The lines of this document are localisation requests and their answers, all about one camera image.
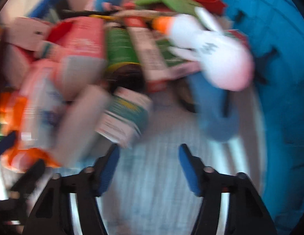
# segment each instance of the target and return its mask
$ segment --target dark object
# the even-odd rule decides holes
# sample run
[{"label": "dark object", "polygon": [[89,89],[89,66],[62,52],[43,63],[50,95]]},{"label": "dark object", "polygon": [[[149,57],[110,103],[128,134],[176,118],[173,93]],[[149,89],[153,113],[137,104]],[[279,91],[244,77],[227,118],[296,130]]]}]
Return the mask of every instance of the dark object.
[{"label": "dark object", "polygon": [[58,11],[58,16],[60,19],[72,18],[72,17],[79,17],[79,16],[90,16],[90,15],[100,15],[100,16],[110,16],[119,10],[112,10],[112,11],[71,11],[71,10],[61,10]]},{"label": "dark object", "polygon": [[300,218],[298,224],[294,227],[294,229],[290,233],[290,235],[299,235],[299,234],[304,234],[304,213]]},{"label": "dark object", "polygon": [[238,14],[235,16],[235,22],[240,23],[244,19],[246,14],[243,11],[238,11]]},{"label": "dark object", "polygon": [[10,188],[9,199],[0,201],[0,235],[18,234],[14,225],[8,223],[9,221],[25,224],[28,218],[26,200],[44,171],[45,164],[40,159]]},{"label": "dark object", "polygon": [[223,117],[226,118],[229,116],[229,112],[230,112],[230,91],[229,90],[225,90],[225,99],[224,99],[224,104],[222,106],[223,108]]},{"label": "dark object", "polygon": [[67,177],[54,174],[37,200],[22,234],[73,235],[69,193],[76,193],[82,233],[107,235],[95,197],[108,189],[118,159],[119,147],[113,144],[93,167]]},{"label": "dark object", "polygon": [[260,82],[263,85],[267,85],[269,82],[263,76],[264,70],[268,63],[278,54],[278,51],[275,47],[272,47],[271,51],[265,53],[261,57],[254,57],[255,71],[254,71],[254,80]]},{"label": "dark object", "polygon": [[220,174],[193,156],[186,144],[180,146],[179,159],[191,191],[203,197],[192,235],[216,234],[222,193],[230,193],[225,235],[277,234],[273,220],[246,174]]},{"label": "dark object", "polygon": [[185,78],[180,78],[172,81],[173,92],[179,102],[179,104],[187,111],[196,113],[194,99],[188,82]]},{"label": "dark object", "polygon": [[115,92],[119,86],[139,93],[145,90],[142,68],[136,64],[127,64],[118,68],[107,77],[107,82],[110,93]]},{"label": "dark object", "polygon": [[5,150],[11,148],[15,144],[17,138],[16,131],[12,131],[5,138],[0,141],[0,155],[5,152]]},{"label": "dark object", "polygon": [[63,18],[63,11],[70,10],[68,0],[60,0],[57,4],[54,5],[54,10],[60,20],[65,19]]},{"label": "dark object", "polygon": [[120,86],[142,93],[145,79],[130,36],[125,27],[113,24],[106,31],[108,66],[104,79],[107,80],[109,91],[113,93]]}]

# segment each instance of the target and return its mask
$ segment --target orange cap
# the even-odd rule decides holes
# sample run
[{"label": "orange cap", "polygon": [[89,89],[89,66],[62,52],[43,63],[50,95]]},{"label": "orange cap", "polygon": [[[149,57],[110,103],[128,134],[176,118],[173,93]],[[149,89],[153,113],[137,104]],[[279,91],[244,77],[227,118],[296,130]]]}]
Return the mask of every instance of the orange cap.
[{"label": "orange cap", "polygon": [[162,34],[168,35],[173,21],[173,17],[161,16],[152,21],[152,27],[153,29],[160,31]]},{"label": "orange cap", "polygon": [[[28,99],[24,96],[18,96],[16,98],[13,108],[7,111],[5,115],[7,124],[2,126],[1,133],[3,135],[8,135],[11,131],[17,131],[18,134],[20,133],[22,116],[27,101]],[[43,159],[48,167],[60,167],[60,165],[55,162],[48,153],[39,148],[19,149],[18,137],[15,145],[2,154],[1,163],[7,169],[17,172],[25,172],[39,159]]]},{"label": "orange cap", "polygon": [[7,113],[7,106],[11,98],[11,92],[0,93],[0,123],[6,124],[5,115]]}]

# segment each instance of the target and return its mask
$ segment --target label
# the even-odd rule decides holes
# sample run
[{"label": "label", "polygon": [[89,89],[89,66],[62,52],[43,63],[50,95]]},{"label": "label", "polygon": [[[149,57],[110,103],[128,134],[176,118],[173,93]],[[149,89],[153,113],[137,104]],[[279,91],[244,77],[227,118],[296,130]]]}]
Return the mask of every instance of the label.
[{"label": "label", "polygon": [[162,38],[156,40],[156,44],[162,53],[172,80],[185,77],[201,70],[199,62],[187,61],[171,53],[168,50],[171,44],[167,39]]},{"label": "label", "polygon": [[151,31],[140,17],[125,17],[124,22],[142,65],[148,91],[164,90],[164,82],[170,79],[170,75]]},{"label": "label", "polygon": [[114,72],[126,64],[139,64],[136,52],[125,29],[112,28],[106,34],[107,71]]},{"label": "label", "polygon": [[148,123],[152,100],[126,88],[118,88],[96,131],[122,147],[139,137]]},{"label": "label", "polygon": [[54,144],[54,133],[65,109],[65,102],[49,81],[51,70],[40,72],[33,83],[27,106],[23,112],[20,149],[37,147],[49,151]]},{"label": "label", "polygon": [[61,66],[55,76],[65,100],[73,100],[106,67],[103,25],[102,19],[76,17],[71,31],[65,35]]}]

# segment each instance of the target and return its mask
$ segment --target blue toy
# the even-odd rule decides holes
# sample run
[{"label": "blue toy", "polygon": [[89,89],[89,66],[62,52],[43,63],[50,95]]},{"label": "blue toy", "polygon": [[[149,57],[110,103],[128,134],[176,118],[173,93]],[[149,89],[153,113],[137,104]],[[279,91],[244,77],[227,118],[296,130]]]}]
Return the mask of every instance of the blue toy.
[{"label": "blue toy", "polygon": [[111,11],[119,9],[123,0],[90,0],[86,6],[89,11]]}]

